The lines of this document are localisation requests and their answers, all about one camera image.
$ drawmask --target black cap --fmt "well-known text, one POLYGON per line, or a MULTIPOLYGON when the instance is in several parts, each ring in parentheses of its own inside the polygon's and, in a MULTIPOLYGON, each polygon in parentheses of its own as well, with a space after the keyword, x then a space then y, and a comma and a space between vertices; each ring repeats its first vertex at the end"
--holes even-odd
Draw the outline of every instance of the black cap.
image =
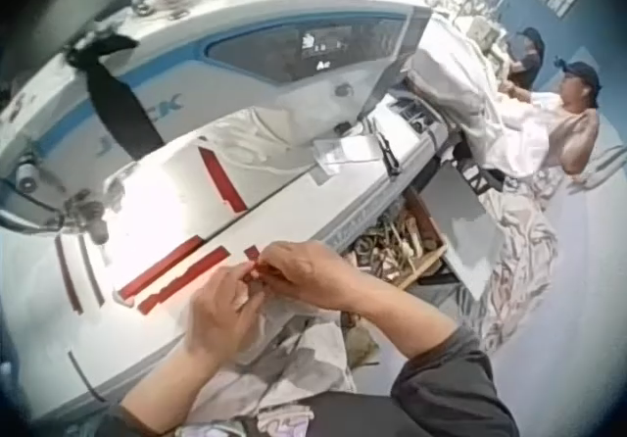
POLYGON ((599 91, 603 88, 599 81, 599 74, 590 65, 584 62, 566 63, 563 60, 556 60, 555 65, 563 72, 579 77, 591 88, 592 107, 595 109, 599 106, 597 98, 599 91))
POLYGON ((527 27, 522 32, 519 32, 520 35, 527 37, 533 43, 534 48, 540 55, 540 60, 544 61, 545 59, 545 41, 542 39, 542 35, 537 28, 527 27))

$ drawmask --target gray sleeve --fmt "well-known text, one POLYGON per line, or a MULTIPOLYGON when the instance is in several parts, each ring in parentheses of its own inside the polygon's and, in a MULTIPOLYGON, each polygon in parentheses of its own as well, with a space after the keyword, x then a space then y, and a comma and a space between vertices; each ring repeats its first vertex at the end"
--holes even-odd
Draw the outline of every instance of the gray sleeve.
POLYGON ((157 437, 134 415, 121 406, 112 406, 103 415, 94 437, 157 437))
POLYGON ((392 387, 392 398, 431 435, 519 435, 497 396, 490 360, 465 328, 409 361, 392 387))

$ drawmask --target person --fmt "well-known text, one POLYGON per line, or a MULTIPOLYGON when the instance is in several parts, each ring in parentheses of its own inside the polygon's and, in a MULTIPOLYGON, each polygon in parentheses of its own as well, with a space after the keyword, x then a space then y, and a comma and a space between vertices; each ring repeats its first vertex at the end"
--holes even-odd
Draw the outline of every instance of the person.
POLYGON ((511 56, 514 62, 509 67, 507 79, 521 89, 531 90, 545 61, 545 42, 534 27, 525 28, 520 35, 524 37, 525 56, 519 61, 511 56))
POLYGON ((164 435, 176 428, 181 436, 518 435, 471 332, 317 242, 275 242, 256 264, 219 268, 193 297, 181 347, 107 412, 95 435, 164 435), (263 287, 241 306, 251 279, 263 287), (409 359, 391 396, 327 392, 256 416, 181 426, 201 388, 247 342, 268 295, 375 324, 409 359))
POLYGON ((511 81, 504 82, 501 91, 547 111, 549 154, 543 166, 561 166, 566 174, 576 175, 588 164, 599 135, 602 86, 595 69, 584 62, 555 64, 564 72, 558 93, 529 92, 511 81))

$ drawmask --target black fabric strap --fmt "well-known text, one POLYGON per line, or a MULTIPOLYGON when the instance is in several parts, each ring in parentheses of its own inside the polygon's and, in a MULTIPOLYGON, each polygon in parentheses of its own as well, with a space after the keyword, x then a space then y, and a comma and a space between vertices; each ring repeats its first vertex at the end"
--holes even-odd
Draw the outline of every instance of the black fabric strap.
POLYGON ((100 57, 137 44, 131 38, 112 34, 68 54, 70 65, 85 73, 87 91, 100 121, 134 161, 165 143, 130 86, 111 75, 100 57))

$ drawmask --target cap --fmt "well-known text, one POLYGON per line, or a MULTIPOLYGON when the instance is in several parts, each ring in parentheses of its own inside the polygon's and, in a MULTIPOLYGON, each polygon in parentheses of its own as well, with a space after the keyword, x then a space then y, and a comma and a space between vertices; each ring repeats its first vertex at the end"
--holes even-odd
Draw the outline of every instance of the cap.
POLYGON ((597 74, 597 71, 584 62, 566 63, 563 60, 557 60, 555 61, 555 64, 563 72, 579 77, 582 81, 590 86, 590 88, 592 89, 591 92, 593 98, 593 107, 597 108, 599 106, 599 103, 597 102, 597 98, 599 97, 599 91, 601 91, 601 89, 603 88, 601 86, 601 82, 599 81, 599 75, 597 74))
POLYGON ((534 48, 538 51, 538 55, 540 55, 540 59, 544 61, 545 58, 545 41, 542 39, 542 35, 537 28, 527 27, 522 32, 518 33, 519 35, 523 35, 531 40, 534 48))

